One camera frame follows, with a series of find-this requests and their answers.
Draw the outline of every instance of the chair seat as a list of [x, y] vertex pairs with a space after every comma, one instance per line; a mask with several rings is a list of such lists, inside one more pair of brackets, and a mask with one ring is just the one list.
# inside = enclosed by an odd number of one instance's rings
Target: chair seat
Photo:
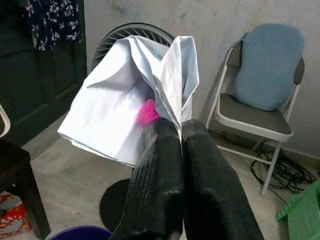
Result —
[[0, 176], [8, 174], [9, 170], [16, 171], [14, 167], [29, 159], [30, 155], [26, 150], [0, 139]]
[[276, 141], [287, 142], [293, 135], [279, 110], [265, 111], [247, 106], [227, 93], [220, 94], [216, 119], [225, 126]]

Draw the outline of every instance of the dark wooden furniture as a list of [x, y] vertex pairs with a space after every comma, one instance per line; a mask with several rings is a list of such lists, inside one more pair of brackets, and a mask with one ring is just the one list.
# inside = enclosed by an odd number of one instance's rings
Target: dark wooden furniture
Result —
[[30, 165], [30, 155], [20, 147], [0, 140], [0, 193], [3, 191], [21, 198], [34, 234], [45, 239], [51, 230]]

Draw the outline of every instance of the green plastic stool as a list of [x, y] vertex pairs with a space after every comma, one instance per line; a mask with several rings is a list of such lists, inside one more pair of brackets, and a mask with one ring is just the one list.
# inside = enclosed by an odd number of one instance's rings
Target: green plastic stool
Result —
[[320, 240], [320, 179], [299, 194], [277, 215], [287, 216], [290, 240]]

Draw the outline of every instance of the gray floor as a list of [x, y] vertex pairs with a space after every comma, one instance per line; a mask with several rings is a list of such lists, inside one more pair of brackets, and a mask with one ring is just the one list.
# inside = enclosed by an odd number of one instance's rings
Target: gray floor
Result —
[[[31, 165], [51, 226], [49, 236], [79, 225], [103, 227], [100, 198], [107, 187], [131, 175], [131, 168], [125, 165], [76, 148], [63, 138], [53, 138], [59, 122], [61, 119], [24, 146], [34, 157]], [[223, 155], [236, 170], [265, 239], [289, 239], [287, 224], [275, 220], [284, 203], [270, 191], [266, 197], [260, 195], [261, 186], [250, 172], [250, 160], [228, 152]], [[278, 193], [286, 200], [291, 197], [285, 190]], [[37, 238], [30, 231], [7, 239]]]

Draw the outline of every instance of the folding chair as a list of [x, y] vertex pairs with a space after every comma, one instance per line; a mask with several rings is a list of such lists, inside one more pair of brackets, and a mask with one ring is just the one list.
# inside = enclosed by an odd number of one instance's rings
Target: folding chair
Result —
[[231, 94], [221, 93], [228, 69], [241, 68], [241, 54], [242, 43], [237, 44], [227, 52], [224, 67], [221, 73], [220, 80], [217, 83], [217, 87], [215, 88], [214, 99], [212, 101], [211, 109], [206, 119], [205, 126], [207, 129], [209, 128], [211, 117], [215, 112], [215, 119], [224, 126], [262, 137], [254, 145], [252, 150], [256, 150], [264, 139], [272, 139], [277, 142], [271, 161], [263, 160], [255, 156], [245, 154], [243, 152], [218, 146], [218, 148], [221, 150], [270, 165], [261, 192], [261, 195], [265, 196], [282, 143], [288, 142], [293, 136], [293, 132], [288, 124], [288, 120], [291, 116], [300, 89], [300, 84], [302, 82], [305, 71], [305, 63], [303, 58], [301, 58], [295, 69], [292, 97], [280, 109], [265, 111], [259, 108], [242, 104], [238, 102], [236, 98]]

